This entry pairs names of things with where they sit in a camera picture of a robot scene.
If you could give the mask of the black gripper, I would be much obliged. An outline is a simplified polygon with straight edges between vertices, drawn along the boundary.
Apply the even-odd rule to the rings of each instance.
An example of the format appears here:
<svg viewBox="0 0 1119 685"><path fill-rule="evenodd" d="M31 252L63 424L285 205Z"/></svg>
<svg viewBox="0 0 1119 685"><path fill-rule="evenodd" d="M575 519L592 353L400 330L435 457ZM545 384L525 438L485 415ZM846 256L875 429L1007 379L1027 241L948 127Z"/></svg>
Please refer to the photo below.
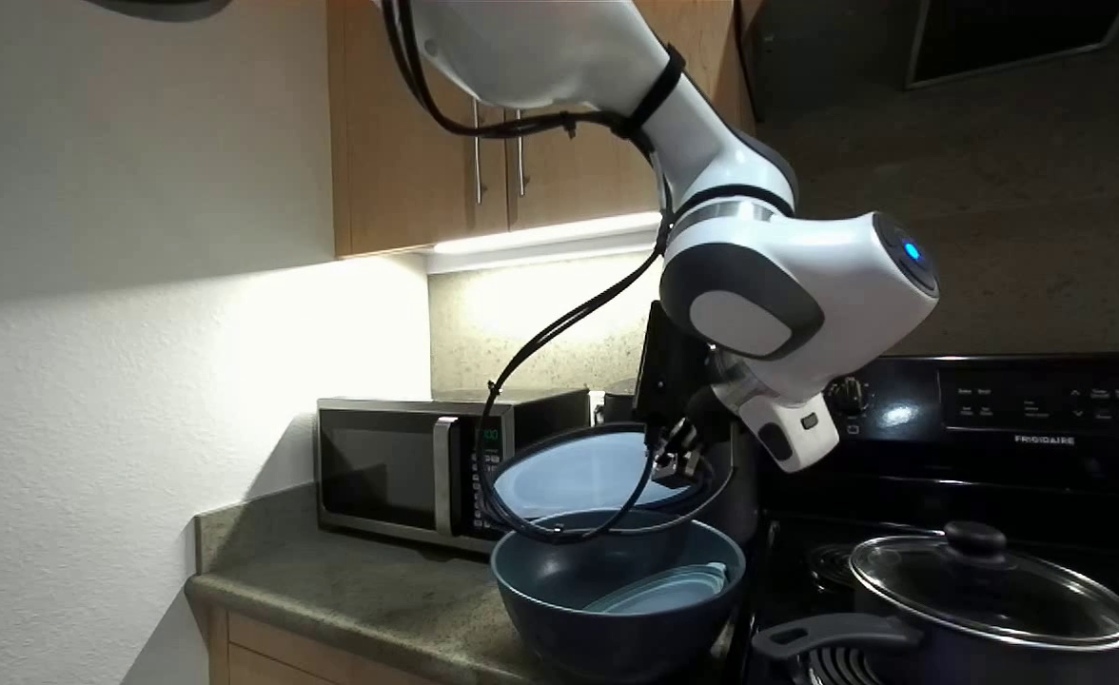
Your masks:
<svg viewBox="0 0 1119 685"><path fill-rule="evenodd" d="M739 419L715 400L718 379L718 353L650 304L630 415L647 429L650 482L667 487L663 511L700 511L739 471L732 453Z"/></svg>

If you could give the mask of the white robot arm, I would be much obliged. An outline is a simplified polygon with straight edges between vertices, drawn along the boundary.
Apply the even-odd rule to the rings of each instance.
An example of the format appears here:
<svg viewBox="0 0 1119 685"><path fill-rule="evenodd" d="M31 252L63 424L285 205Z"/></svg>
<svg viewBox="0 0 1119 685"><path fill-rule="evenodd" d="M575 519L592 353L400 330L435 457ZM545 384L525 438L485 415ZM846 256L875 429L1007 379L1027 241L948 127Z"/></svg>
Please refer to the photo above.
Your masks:
<svg viewBox="0 0 1119 685"><path fill-rule="evenodd" d="M435 72L497 108L502 133L597 123L657 176L657 304L726 370L713 396L765 453L829 457L825 384L907 340L938 287L884 217L804 217L796 176L718 118L630 0L375 0L412 87Z"/></svg>

